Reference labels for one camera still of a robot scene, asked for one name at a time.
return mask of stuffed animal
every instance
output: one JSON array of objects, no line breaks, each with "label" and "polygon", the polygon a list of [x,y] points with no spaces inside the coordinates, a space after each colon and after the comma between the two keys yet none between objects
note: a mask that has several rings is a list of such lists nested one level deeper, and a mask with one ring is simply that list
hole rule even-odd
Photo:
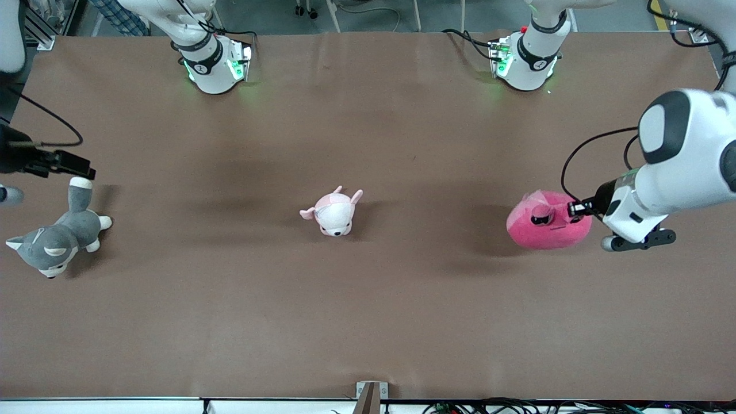
[{"label": "stuffed animal", "polygon": [[358,190],[353,198],[340,194],[342,186],[332,194],[320,198],[314,207],[299,212],[304,220],[316,220],[319,229],[325,236],[346,236],[353,228],[353,213],[358,200],[363,197],[363,190]]},{"label": "stuffed animal", "polygon": [[566,194],[539,190],[527,194],[509,214],[506,230],[519,246],[551,250],[582,242],[590,231],[592,218],[570,217]]},{"label": "stuffed animal", "polygon": [[79,249],[90,253],[97,251],[99,232],[113,225],[111,218],[87,210],[92,200],[92,181],[72,178],[68,199],[69,211],[55,224],[5,242],[47,278],[54,278],[66,270]]}]

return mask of plush toy ear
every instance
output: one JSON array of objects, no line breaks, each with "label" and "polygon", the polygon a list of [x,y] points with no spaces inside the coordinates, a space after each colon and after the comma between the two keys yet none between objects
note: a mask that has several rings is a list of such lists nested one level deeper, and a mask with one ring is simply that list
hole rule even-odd
[{"label": "plush toy ear", "polygon": [[358,190],[350,199],[350,204],[358,204],[358,201],[363,197],[363,190]]},{"label": "plush toy ear", "polygon": [[23,238],[22,237],[13,237],[12,239],[5,240],[5,244],[9,248],[11,248],[13,250],[17,250],[17,249],[21,248],[21,246],[23,245]]},{"label": "plush toy ear", "polygon": [[49,248],[43,248],[43,250],[48,254],[49,256],[61,256],[64,253],[66,253],[66,249],[49,249]]},{"label": "plush toy ear", "polygon": [[302,216],[304,220],[314,220],[314,211],[315,211],[315,208],[312,207],[308,210],[299,211],[299,214]]}]

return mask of wire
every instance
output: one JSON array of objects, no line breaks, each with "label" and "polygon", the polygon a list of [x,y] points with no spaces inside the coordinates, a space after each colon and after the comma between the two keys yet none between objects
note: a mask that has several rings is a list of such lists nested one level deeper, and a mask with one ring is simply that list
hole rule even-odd
[{"label": "wire", "polygon": [[218,35],[252,35],[254,41],[258,37],[258,33],[253,32],[252,30],[246,30],[244,32],[231,32],[230,30],[227,30],[224,27],[222,28],[217,27],[208,21],[201,21],[194,15],[191,9],[189,9],[189,6],[187,6],[186,3],[184,3],[184,0],[177,0],[177,3],[179,3],[179,5],[186,12],[186,14],[188,14],[189,17],[197,21],[197,24],[199,25],[199,27],[201,27],[202,30],[204,30],[207,33],[218,34]]},{"label": "wire", "polygon": [[390,10],[396,13],[396,24],[394,25],[394,29],[392,30],[392,32],[396,32],[396,29],[398,29],[399,27],[399,23],[401,23],[401,13],[399,13],[399,10],[392,9],[391,7],[373,7],[372,9],[365,9],[365,10],[350,10],[350,9],[345,8],[345,6],[343,6],[342,3],[338,3],[337,7],[346,13],[352,13],[352,14],[375,12],[378,10]]},{"label": "wire", "polygon": [[634,169],[634,167],[632,167],[631,164],[629,163],[629,149],[631,149],[631,146],[638,139],[639,139],[639,134],[637,134],[633,138],[629,139],[629,142],[627,142],[626,143],[626,146],[623,148],[623,165],[625,165],[626,168],[629,169],[629,171],[631,171],[631,170]]},{"label": "wire", "polygon": [[10,91],[11,94],[14,94],[20,98],[25,99],[28,103],[34,105],[36,108],[41,109],[43,112],[46,112],[47,114],[53,116],[54,118],[56,118],[57,121],[66,125],[66,127],[69,128],[69,130],[71,130],[71,132],[73,132],[74,135],[77,136],[77,142],[39,142],[36,144],[36,146],[38,147],[77,147],[84,143],[85,140],[84,138],[82,138],[82,134],[80,134],[79,131],[75,127],[73,127],[70,123],[68,123],[64,118],[62,118],[61,116],[58,116],[52,110],[36,102],[35,100],[30,99],[29,97],[23,95],[21,92],[18,92],[11,88],[8,88],[7,90]]},{"label": "wire", "polygon": [[[723,56],[724,57],[726,56],[726,54],[728,53],[727,50],[726,50],[726,44],[712,30],[708,29],[707,27],[703,26],[702,24],[697,24],[695,22],[692,22],[692,21],[689,21],[689,20],[685,20],[683,18],[675,17],[675,16],[672,16],[672,15],[664,15],[664,14],[662,14],[660,12],[657,12],[651,6],[652,1],[653,0],[648,0],[647,1],[647,4],[646,4],[646,10],[650,14],[655,15],[656,17],[659,17],[659,18],[663,18],[663,19],[665,19],[667,21],[674,21],[675,23],[682,23],[684,25],[687,25],[689,27],[692,27],[693,29],[702,31],[703,33],[705,33],[706,35],[710,36],[713,39],[713,42],[714,42],[713,44],[717,44],[721,48],[721,52],[723,53]],[[730,64],[729,65],[723,65],[723,64],[721,64],[721,69],[722,69],[721,79],[718,81],[718,84],[715,86],[715,90],[716,91],[719,90],[719,89],[721,89],[721,87],[723,86],[723,82],[726,80],[726,76],[728,76],[728,74],[729,74],[729,68],[730,67],[731,67]]]},{"label": "wire", "polygon": [[481,56],[485,57],[488,60],[492,60],[494,62],[500,62],[501,61],[501,59],[498,58],[498,57],[491,57],[491,56],[486,55],[485,53],[483,53],[483,51],[478,46],[488,47],[488,43],[487,42],[484,43],[484,42],[481,42],[481,41],[478,41],[478,40],[474,39],[473,37],[470,36],[470,32],[468,32],[467,30],[465,30],[464,32],[460,32],[460,31],[455,30],[455,29],[445,29],[445,30],[442,30],[442,33],[452,33],[453,35],[458,35],[461,38],[465,39],[466,41],[469,41],[470,44],[473,45],[473,47],[475,48],[475,50]]},{"label": "wire", "polygon": [[[611,136],[611,135],[616,135],[618,133],[625,133],[625,132],[629,132],[629,131],[635,131],[638,128],[639,127],[621,128],[621,129],[618,129],[618,130],[609,131],[607,133],[598,134],[598,135],[596,135],[596,136],[594,136],[592,138],[586,139],[580,145],[578,145],[577,148],[575,148],[571,152],[570,156],[567,157],[567,160],[565,161],[565,164],[562,166],[562,174],[560,175],[560,179],[559,179],[560,185],[562,186],[562,191],[565,192],[565,194],[569,195],[570,198],[572,198],[576,202],[581,203],[580,199],[577,198],[577,197],[575,197],[573,195],[573,193],[571,193],[567,189],[567,186],[565,185],[565,175],[567,174],[567,166],[570,165],[570,161],[573,160],[573,157],[575,157],[575,154],[577,154],[583,147],[585,147],[586,145],[590,144],[591,142],[593,142],[593,141],[595,141],[597,139],[604,138],[604,137]],[[603,222],[603,218],[599,214],[596,214],[593,210],[590,210],[588,207],[586,207],[585,210],[586,210],[586,212],[588,214],[591,214],[591,215],[595,216],[595,218],[597,218],[598,220],[600,220],[601,222]]]}]

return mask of pink plush toy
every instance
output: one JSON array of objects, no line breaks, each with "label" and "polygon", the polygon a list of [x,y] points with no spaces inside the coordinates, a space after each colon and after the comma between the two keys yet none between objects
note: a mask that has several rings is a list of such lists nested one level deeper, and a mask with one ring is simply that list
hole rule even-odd
[{"label": "pink plush toy", "polygon": [[342,186],[332,194],[327,194],[317,201],[314,207],[302,210],[299,214],[304,220],[316,220],[319,229],[325,236],[345,236],[353,228],[353,213],[358,200],[363,197],[363,190],[358,190],[353,198],[340,194]]},{"label": "pink plush toy", "polygon": [[506,230],[519,246],[551,250],[582,242],[590,231],[592,218],[570,217],[566,194],[538,190],[527,194],[509,214]]}]

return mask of black cable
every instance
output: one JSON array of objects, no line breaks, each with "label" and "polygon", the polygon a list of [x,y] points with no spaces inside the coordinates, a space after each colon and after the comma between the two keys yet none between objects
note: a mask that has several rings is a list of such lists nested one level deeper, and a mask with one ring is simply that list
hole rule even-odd
[{"label": "black cable", "polygon": [[718,44],[716,41],[710,41],[706,43],[685,43],[677,38],[675,35],[675,32],[670,32],[670,37],[672,37],[672,40],[677,43],[678,46],[682,47],[703,47],[703,46],[711,46],[714,44]]},{"label": "black cable", "polygon": [[69,130],[71,130],[71,132],[73,132],[74,135],[77,136],[77,142],[39,142],[38,143],[39,147],[77,147],[84,143],[85,140],[84,138],[82,138],[82,134],[80,134],[79,131],[75,127],[73,127],[70,123],[68,123],[64,118],[62,118],[61,116],[58,116],[52,110],[36,102],[35,100],[30,99],[29,97],[23,95],[21,92],[18,92],[11,88],[8,88],[7,90],[16,96],[25,99],[28,103],[34,105],[38,109],[41,109],[43,112],[46,112],[47,114],[53,116],[54,118],[56,118],[57,121],[66,125],[66,127],[69,128]]},{"label": "black cable", "polygon": [[636,142],[636,140],[638,139],[639,139],[639,134],[629,139],[629,142],[627,142],[626,146],[623,148],[623,165],[625,165],[626,168],[629,169],[629,171],[634,169],[634,167],[632,167],[631,164],[629,163],[629,149],[634,144],[634,142]]},{"label": "black cable", "polygon": [[726,81],[726,76],[728,76],[729,69],[730,68],[731,68],[731,66],[724,66],[723,67],[723,70],[721,72],[721,78],[718,80],[718,84],[715,86],[715,89],[714,89],[715,91],[720,90],[721,87],[723,86],[723,82]]},{"label": "black cable", "polygon": [[[695,22],[684,20],[683,18],[674,17],[671,15],[664,15],[660,12],[657,12],[651,7],[651,3],[653,0],[648,0],[646,4],[646,11],[648,11],[650,14],[655,15],[656,17],[663,18],[667,21],[674,21],[675,23],[681,23],[686,26],[692,27],[693,29],[697,29],[705,33],[706,35],[710,36],[713,39],[714,44],[718,44],[718,46],[721,48],[721,52],[723,53],[723,56],[726,56],[727,50],[726,50],[726,44],[721,40],[721,38],[718,37],[712,30],[708,29],[707,27],[703,26],[702,24],[697,24]],[[731,65],[721,65],[721,79],[718,81],[718,84],[715,86],[715,90],[721,89],[723,86],[723,82],[726,80],[726,76],[729,73],[729,68]]]},{"label": "black cable", "polygon": [[[569,195],[570,198],[572,198],[573,200],[575,200],[577,203],[581,203],[580,199],[577,198],[577,197],[575,197],[573,195],[573,193],[571,193],[567,189],[567,186],[565,185],[565,175],[567,174],[567,166],[570,165],[570,161],[573,160],[573,157],[575,157],[575,154],[577,154],[583,147],[585,147],[586,145],[588,145],[591,142],[595,141],[596,139],[604,138],[604,137],[611,136],[611,135],[616,135],[618,133],[625,133],[625,132],[629,132],[629,131],[634,131],[634,130],[637,130],[638,128],[639,127],[621,128],[621,129],[618,129],[618,130],[609,131],[607,133],[598,134],[598,135],[596,135],[596,136],[594,136],[592,138],[586,139],[580,145],[578,145],[577,148],[575,148],[571,152],[570,156],[567,157],[567,160],[565,161],[565,164],[562,166],[562,174],[560,175],[560,179],[559,179],[560,185],[562,186],[562,191],[565,192],[565,194]],[[599,221],[603,222],[603,218],[600,215],[594,213],[588,207],[586,207],[585,209],[586,209],[586,212],[588,214],[590,214],[592,216],[595,216],[595,218],[597,218]]]},{"label": "black cable", "polygon": [[445,30],[442,30],[442,33],[452,33],[454,35],[458,35],[461,38],[465,39],[466,41],[470,42],[470,44],[473,45],[473,47],[475,48],[475,50],[481,56],[485,57],[488,60],[492,60],[494,62],[500,62],[501,61],[501,59],[498,58],[498,57],[491,57],[491,56],[486,55],[485,53],[483,53],[483,51],[481,50],[481,48],[479,48],[478,46],[488,47],[488,43],[487,42],[486,43],[483,43],[481,41],[478,41],[478,40],[474,39],[472,36],[470,36],[470,32],[468,32],[467,30],[465,30],[464,32],[460,32],[460,31],[455,30],[455,29],[445,29]]},{"label": "black cable", "polygon": [[208,21],[201,21],[197,17],[194,16],[189,10],[189,8],[184,4],[184,0],[177,0],[177,3],[181,6],[181,8],[186,12],[186,14],[189,15],[189,17],[193,18],[195,21],[197,21],[197,24],[199,27],[202,28],[207,33],[210,34],[218,34],[218,35],[252,35],[254,40],[258,37],[258,33],[253,32],[252,30],[246,30],[244,32],[231,32],[230,30],[225,29],[224,27],[220,28]]}]

